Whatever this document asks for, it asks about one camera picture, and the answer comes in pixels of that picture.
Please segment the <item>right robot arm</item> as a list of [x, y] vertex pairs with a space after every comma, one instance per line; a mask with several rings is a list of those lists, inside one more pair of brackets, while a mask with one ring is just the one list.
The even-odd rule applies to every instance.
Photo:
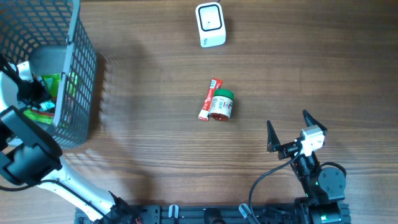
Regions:
[[281, 144], [270, 121], [267, 122], [267, 150], [278, 158], [292, 159], [290, 166], [301, 183], [304, 197], [293, 203], [266, 205], [261, 223], [351, 223], [349, 205], [344, 203], [346, 170], [335, 162], [320, 163], [315, 151], [325, 144], [327, 128], [307, 110], [306, 127], [292, 142]]

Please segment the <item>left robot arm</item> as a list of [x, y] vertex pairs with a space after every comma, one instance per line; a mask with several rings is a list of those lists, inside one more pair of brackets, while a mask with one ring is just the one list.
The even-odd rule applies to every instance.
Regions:
[[8, 153], [1, 153], [1, 176], [18, 192], [32, 187], [51, 191], [80, 209], [93, 223], [139, 223], [141, 218], [123, 199], [87, 181], [62, 156], [53, 137], [18, 108], [39, 106], [50, 100], [45, 82], [1, 58], [1, 149], [9, 140], [21, 143]]

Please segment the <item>green candy bag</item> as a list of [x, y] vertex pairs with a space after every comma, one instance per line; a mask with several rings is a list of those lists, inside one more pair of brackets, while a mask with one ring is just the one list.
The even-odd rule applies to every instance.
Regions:
[[[58, 88], [61, 82], [61, 75], [53, 74], [53, 75], [42, 75], [42, 76], [35, 76], [35, 79], [42, 78], [50, 92], [50, 99], [55, 103], [57, 102], [57, 95], [58, 95]], [[37, 121], [44, 124], [52, 124], [54, 116], [55, 116], [55, 108], [51, 110], [50, 113], [41, 112], [39, 111], [39, 106], [28, 107], [23, 114], [26, 115], [33, 121]]]

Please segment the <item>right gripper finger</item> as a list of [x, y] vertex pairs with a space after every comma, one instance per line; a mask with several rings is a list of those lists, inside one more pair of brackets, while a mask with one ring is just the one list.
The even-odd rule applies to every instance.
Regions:
[[317, 121], [307, 110], [303, 110], [302, 113], [307, 127], [317, 125], [323, 131], [323, 134], [326, 135], [328, 129], [324, 125]]
[[280, 150], [280, 141], [276, 135], [270, 120], [267, 121], [267, 151], [276, 152]]

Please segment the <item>green lidded white jar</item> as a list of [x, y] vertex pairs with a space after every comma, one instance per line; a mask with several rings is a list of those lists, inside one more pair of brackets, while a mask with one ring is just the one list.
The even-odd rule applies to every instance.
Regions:
[[233, 109], [234, 93], [227, 89], [215, 90], [211, 106], [210, 117], [219, 121], [230, 119]]

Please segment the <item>red stick sachet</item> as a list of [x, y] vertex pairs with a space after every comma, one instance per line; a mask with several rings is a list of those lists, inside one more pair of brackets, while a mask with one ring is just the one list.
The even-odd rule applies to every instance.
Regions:
[[210, 107], [213, 99], [213, 95], [216, 90], [220, 89], [223, 84], [223, 80], [218, 78], [212, 78], [210, 82], [210, 87], [206, 95], [206, 99], [203, 103], [202, 109], [199, 112], [198, 119], [202, 121], [208, 121], [210, 117]]

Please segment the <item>red teal snack packet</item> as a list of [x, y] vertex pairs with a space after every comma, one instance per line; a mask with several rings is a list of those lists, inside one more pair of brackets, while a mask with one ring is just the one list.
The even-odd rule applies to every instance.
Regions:
[[42, 102], [39, 106], [39, 111], [50, 113], [51, 110], [55, 108], [55, 103], [52, 100], [47, 100]]

